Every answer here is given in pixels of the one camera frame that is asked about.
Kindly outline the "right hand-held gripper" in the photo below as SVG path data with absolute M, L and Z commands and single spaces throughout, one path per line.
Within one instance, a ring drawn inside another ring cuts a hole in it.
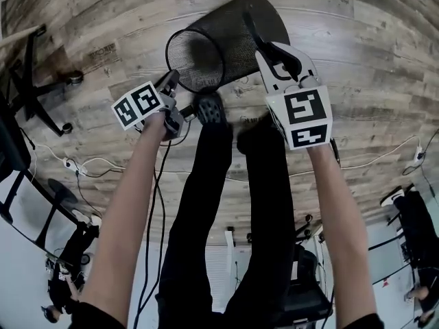
M 333 115 L 328 88 L 311 58 L 297 48 L 260 37 L 251 14 L 243 20 L 256 43 L 255 58 L 265 86 L 265 102 L 291 150 L 328 144 Z

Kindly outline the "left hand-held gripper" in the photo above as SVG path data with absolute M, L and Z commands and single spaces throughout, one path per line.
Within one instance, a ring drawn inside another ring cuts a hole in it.
M 166 141 L 178 138 L 182 129 L 182 115 L 176 107 L 175 90 L 180 80 L 177 70 L 168 71 L 153 84 L 145 82 L 129 90 L 112 105 L 112 111 L 126 131 L 156 112 L 165 114 Z

